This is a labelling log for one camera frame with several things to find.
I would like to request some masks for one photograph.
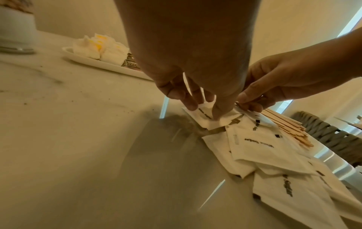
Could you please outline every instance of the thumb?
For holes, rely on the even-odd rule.
[[[238,92],[225,97],[216,96],[216,101],[212,107],[212,117],[214,120],[219,120],[221,116],[228,113],[234,108]]]
[[[276,70],[271,71],[257,81],[251,83],[243,92],[239,94],[237,101],[240,104],[243,104],[259,98],[265,92],[275,88],[276,86],[279,86],[279,77],[280,74],[278,74]]]

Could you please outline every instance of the white plate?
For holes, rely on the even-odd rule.
[[[146,80],[152,80],[144,72],[134,70],[134,69],[130,69],[130,68],[126,68],[126,67],[122,67],[122,66],[119,66],[119,65],[110,64],[110,63],[103,62],[103,61],[100,61],[100,60],[94,60],[94,59],[91,59],[91,58],[88,58],[88,57],[82,57],[80,55],[74,54],[73,53],[73,47],[63,47],[62,50],[65,53],[66,57],[68,57],[69,59],[71,59],[71,60],[73,60],[75,62],[85,64],[85,65],[89,65],[89,66],[93,66],[93,67],[96,67],[96,68],[101,68],[101,69],[106,69],[106,70],[109,70],[109,71],[114,71],[114,72],[126,74],[126,75],[135,76],[135,77],[146,79]]]

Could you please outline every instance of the marble countertop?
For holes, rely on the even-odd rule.
[[[72,40],[0,53],[0,228],[307,228],[254,201],[178,101],[158,119],[153,82],[63,57]]]

